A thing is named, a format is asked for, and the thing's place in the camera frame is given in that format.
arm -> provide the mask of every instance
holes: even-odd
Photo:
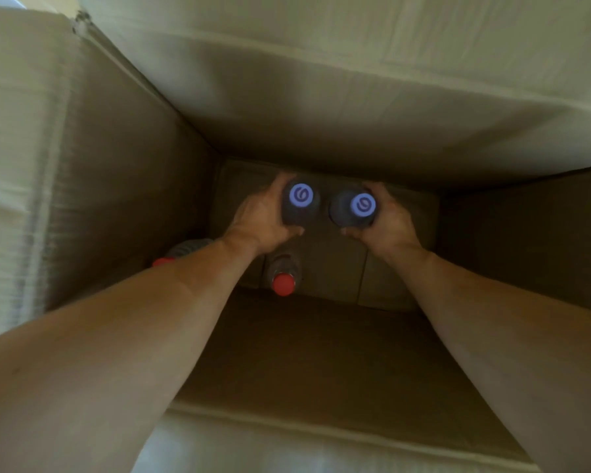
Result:
[[[404,280],[436,333],[546,473],[591,473],[591,311],[483,278],[420,246],[383,184],[363,240]]]
[[[280,221],[291,178],[213,244],[0,335],[0,472],[132,469],[244,270],[302,234]]]

bottle logo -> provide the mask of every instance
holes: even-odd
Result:
[[[368,217],[376,210],[376,200],[367,192],[357,194],[350,201],[350,210],[359,217]]]
[[[313,189],[308,184],[296,184],[289,191],[289,201],[296,207],[307,207],[313,202]]]

hand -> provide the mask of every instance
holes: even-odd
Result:
[[[374,223],[366,229],[344,228],[341,233],[361,240],[377,257],[390,262],[392,254],[403,247],[420,246],[411,214],[392,197],[382,182],[364,182],[379,205]]]
[[[285,226],[280,214],[282,191],[294,177],[293,173],[280,172],[267,189],[248,196],[237,209],[226,236],[238,234],[252,239],[259,255],[304,234],[303,227]]]

forearm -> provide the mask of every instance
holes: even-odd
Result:
[[[420,247],[389,262],[506,427],[548,473],[591,471],[591,311]]]
[[[130,469],[255,253],[229,235],[1,335],[0,470]]]

plastic bottle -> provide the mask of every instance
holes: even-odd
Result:
[[[179,244],[171,247],[164,257],[154,260],[152,266],[156,267],[157,265],[173,262],[175,259],[192,254],[193,252],[204,248],[210,243],[212,243],[212,239],[190,239],[180,242]]]
[[[310,183],[293,179],[282,192],[282,222],[287,226],[304,226],[319,211],[320,197]]]
[[[328,206],[328,216],[339,227],[368,227],[376,214],[376,199],[369,190],[362,187],[349,187],[339,191]]]
[[[265,272],[272,290],[281,297],[291,295],[302,280],[300,268],[290,254],[274,257]]]

